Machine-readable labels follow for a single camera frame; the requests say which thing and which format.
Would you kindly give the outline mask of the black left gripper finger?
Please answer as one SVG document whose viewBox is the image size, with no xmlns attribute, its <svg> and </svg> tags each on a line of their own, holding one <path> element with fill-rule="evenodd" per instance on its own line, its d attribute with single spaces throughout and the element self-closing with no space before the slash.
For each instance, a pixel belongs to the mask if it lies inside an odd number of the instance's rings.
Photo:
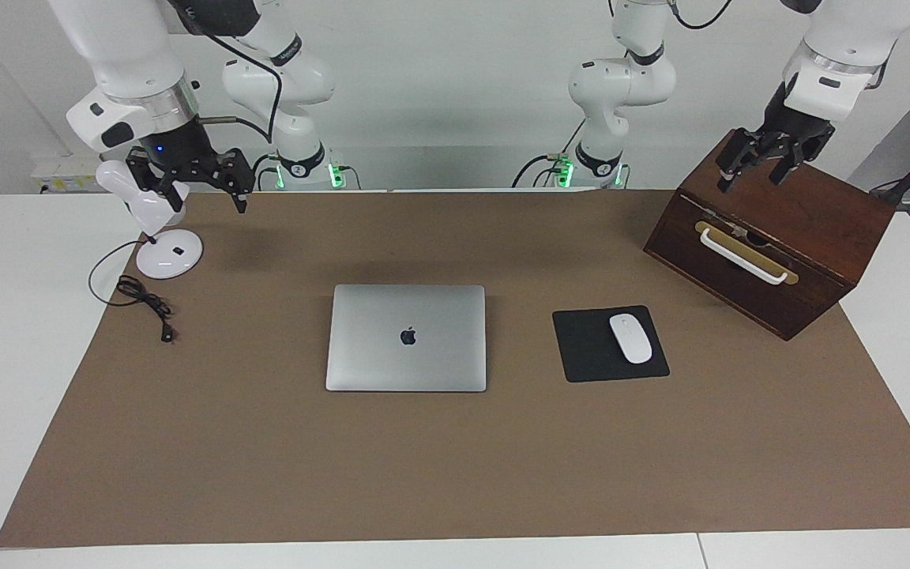
<svg viewBox="0 0 910 569">
<path fill-rule="evenodd" d="M 733 130 L 726 144 L 716 156 L 716 165 L 720 172 L 717 187 L 719 191 L 729 192 L 738 178 L 768 159 L 763 145 L 766 136 L 751 130 Z"/>
<path fill-rule="evenodd" d="M 802 162 L 812 161 L 816 147 L 815 141 L 776 141 L 769 149 L 769 159 L 777 160 L 769 173 L 770 183 L 782 184 Z"/>
</svg>

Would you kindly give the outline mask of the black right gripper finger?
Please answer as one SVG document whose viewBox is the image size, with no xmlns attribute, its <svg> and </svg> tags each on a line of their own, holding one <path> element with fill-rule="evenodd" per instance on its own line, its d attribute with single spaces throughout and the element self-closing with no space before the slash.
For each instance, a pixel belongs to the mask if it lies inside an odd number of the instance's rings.
<svg viewBox="0 0 910 569">
<path fill-rule="evenodd" d="M 126 155 L 134 181 L 141 190 L 155 192 L 166 199 L 175 213 L 181 213 L 184 199 L 174 182 L 187 170 L 187 158 L 174 149 L 130 149 Z"/>
<path fill-rule="evenodd" d="M 230 195 L 239 215 L 248 209 L 248 197 L 255 187 L 255 172 L 241 149 L 216 155 L 214 186 Z"/>
</svg>

